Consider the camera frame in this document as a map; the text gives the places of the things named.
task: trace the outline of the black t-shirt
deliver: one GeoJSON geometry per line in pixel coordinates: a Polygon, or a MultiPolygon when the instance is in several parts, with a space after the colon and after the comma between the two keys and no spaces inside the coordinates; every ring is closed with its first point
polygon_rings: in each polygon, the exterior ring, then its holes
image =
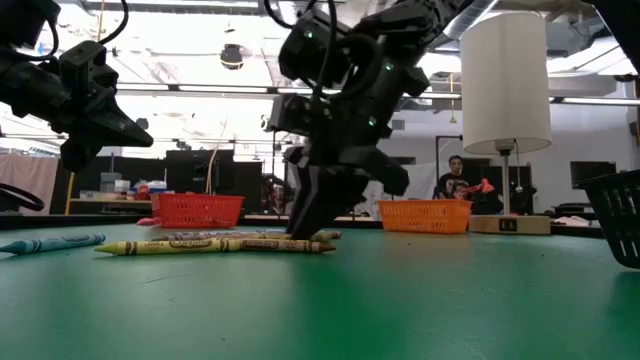
{"type": "Polygon", "coordinates": [[[453,175],[452,173],[442,175],[438,180],[438,191],[448,198],[451,197],[451,193],[453,191],[452,186],[457,181],[466,182],[462,175],[453,175]]]}

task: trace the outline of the person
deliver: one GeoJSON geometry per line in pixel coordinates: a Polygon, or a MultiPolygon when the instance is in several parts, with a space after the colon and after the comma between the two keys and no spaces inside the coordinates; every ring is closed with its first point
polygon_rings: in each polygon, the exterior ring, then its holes
{"type": "Polygon", "coordinates": [[[462,157],[460,155],[453,155],[449,158],[449,169],[451,170],[448,174],[444,174],[438,179],[438,191],[440,199],[452,199],[454,195],[453,185],[456,182],[463,183],[465,186],[469,186],[469,184],[465,181],[462,176],[462,157]]]}

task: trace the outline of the orange basket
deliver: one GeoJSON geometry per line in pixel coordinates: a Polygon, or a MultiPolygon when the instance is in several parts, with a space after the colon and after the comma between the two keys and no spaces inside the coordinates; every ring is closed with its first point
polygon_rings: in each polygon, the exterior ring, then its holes
{"type": "Polygon", "coordinates": [[[388,231],[459,234],[467,231],[470,201],[378,201],[382,225],[388,231]]]}
{"type": "Polygon", "coordinates": [[[156,225],[164,228],[231,228],[244,197],[191,194],[151,195],[156,225]]]}

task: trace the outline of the wall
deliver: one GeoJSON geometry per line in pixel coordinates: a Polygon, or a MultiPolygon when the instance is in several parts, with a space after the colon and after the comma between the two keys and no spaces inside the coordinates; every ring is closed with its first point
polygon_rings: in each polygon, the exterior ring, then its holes
{"type": "MultiPolygon", "coordinates": [[[[609,97],[625,97],[619,87],[609,97]]],[[[379,148],[390,156],[415,156],[418,164],[435,161],[435,136],[462,134],[463,117],[455,112],[457,124],[451,124],[451,112],[405,111],[394,119],[404,119],[405,130],[394,132],[391,139],[383,140],[379,148]]],[[[618,170],[636,169],[640,165],[636,140],[630,135],[628,122],[635,121],[635,108],[614,106],[552,105],[551,126],[553,144],[537,152],[522,154],[520,163],[531,163],[533,182],[538,186],[534,199],[536,211],[567,202],[586,202],[582,190],[571,188],[571,161],[615,161],[618,170]]],[[[454,140],[440,150],[441,172],[447,171],[450,155],[465,154],[462,143],[454,140]]],[[[515,156],[511,164],[515,165],[515,156]]],[[[499,164],[494,158],[492,163],[499,164]]]]}

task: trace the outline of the green tabletop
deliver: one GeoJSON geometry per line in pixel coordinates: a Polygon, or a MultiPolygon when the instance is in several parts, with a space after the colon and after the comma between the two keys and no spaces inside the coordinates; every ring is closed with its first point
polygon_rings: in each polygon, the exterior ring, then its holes
{"type": "MultiPolygon", "coordinates": [[[[158,230],[0,232],[13,240],[158,230]]],[[[324,255],[0,255],[0,359],[640,359],[603,240],[344,230],[324,255]]]]}

